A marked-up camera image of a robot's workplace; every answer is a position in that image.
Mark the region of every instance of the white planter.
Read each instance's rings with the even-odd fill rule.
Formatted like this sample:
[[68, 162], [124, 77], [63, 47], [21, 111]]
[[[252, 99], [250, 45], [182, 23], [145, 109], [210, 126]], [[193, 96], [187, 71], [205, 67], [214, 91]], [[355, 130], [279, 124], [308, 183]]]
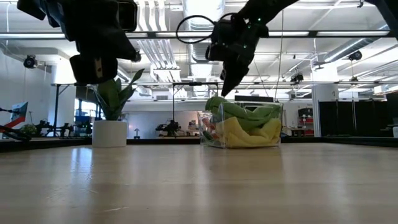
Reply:
[[94, 121], [93, 147], [124, 147], [127, 143], [127, 123]]

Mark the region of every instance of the pillar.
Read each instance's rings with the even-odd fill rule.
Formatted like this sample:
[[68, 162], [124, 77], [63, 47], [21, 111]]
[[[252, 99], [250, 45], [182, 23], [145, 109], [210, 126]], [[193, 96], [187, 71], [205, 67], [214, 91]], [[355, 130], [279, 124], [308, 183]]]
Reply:
[[[71, 84], [75, 83], [76, 80], [73, 76], [72, 68], [69, 61], [62, 60], [57, 65], [52, 68], [52, 83], [55, 84]], [[66, 86], [62, 85], [60, 87], [60, 92], [64, 90]], [[54, 124], [54, 114], [55, 114], [55, 97], [56, 97], [55, 86], [50, 89], [50, 106], [49, 106], [49, 116], [48, 121], [51, 125]], [[57, 126], [63, 126], [64, 123], [73, 124], [75, 117], [75, 98], [76, 98], [76, 87], [71, 85], [66, 88], [61, 94], [59, 94], [58, 99], [58, 115], [57, 115]]]
[[[312, 72], [314, 82], [336, 82], [338, 81], [337, 67], [335, 63], [322, 65], [323, 69]], [[313, 85], [312, 86], [312, 107], [313, 127], [315, 137], [321, 137], [319, 102], [336, 101], [339, 98], [338, 85]]]

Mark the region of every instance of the security camera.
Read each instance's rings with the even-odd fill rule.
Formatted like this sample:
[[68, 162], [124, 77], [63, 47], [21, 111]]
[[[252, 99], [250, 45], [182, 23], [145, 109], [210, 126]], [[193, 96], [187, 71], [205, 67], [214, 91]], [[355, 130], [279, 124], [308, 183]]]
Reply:
[[362, 58], [362, 53], [360, 51], [352, 53], [350, 56], [348, 56], [348, 60], [353, 61], [353, 60], [361, 60]]
[[36, 55], [28, 55], [24, 61], [25, 68], [37, 68]]

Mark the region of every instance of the green cloth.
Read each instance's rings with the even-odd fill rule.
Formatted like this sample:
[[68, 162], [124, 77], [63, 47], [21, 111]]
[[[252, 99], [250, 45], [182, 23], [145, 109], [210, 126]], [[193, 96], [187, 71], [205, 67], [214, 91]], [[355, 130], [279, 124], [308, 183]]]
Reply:
[[250, 111], [235, 103], [227, 102], [222, 97], [215, 96], [207, 100], [205, 109], [219, 121], [222, 120], [222, 117], [224, 120], [236, 117], [242, 129], [250, 131], [253, 128], [262, 127], [271, 118], [279, 118], [282, 107], [277, 104], [266, 104]]

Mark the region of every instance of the clear plastic bin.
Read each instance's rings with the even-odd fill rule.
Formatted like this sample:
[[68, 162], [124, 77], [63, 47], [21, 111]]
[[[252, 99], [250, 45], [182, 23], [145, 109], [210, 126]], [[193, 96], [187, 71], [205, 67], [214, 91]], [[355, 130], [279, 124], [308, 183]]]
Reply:
[[231, 148], [280, 145], [282, 103], [227, 101], [198, 112], [201, 143]]

